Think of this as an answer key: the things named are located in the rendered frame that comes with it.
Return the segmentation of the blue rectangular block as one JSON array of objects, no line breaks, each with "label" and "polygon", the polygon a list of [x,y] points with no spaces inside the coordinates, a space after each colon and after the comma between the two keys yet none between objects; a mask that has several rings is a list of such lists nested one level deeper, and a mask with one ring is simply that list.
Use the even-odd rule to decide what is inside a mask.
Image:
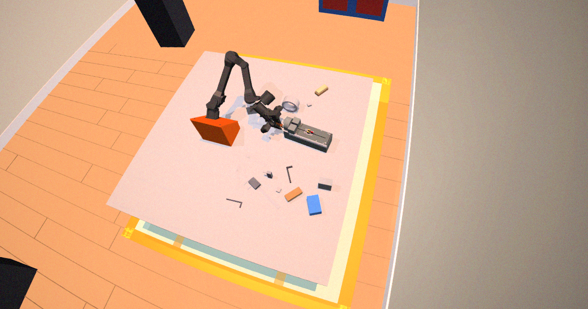
[{"label": "blue rectangular block", "polygon": [[306,197],[307,197],[307,205],[309,208],[310,216],[322,213],[321,203],[319,202],[319,195],[316,194],[316,195],[311,195],[311,196],[306,196]]}]

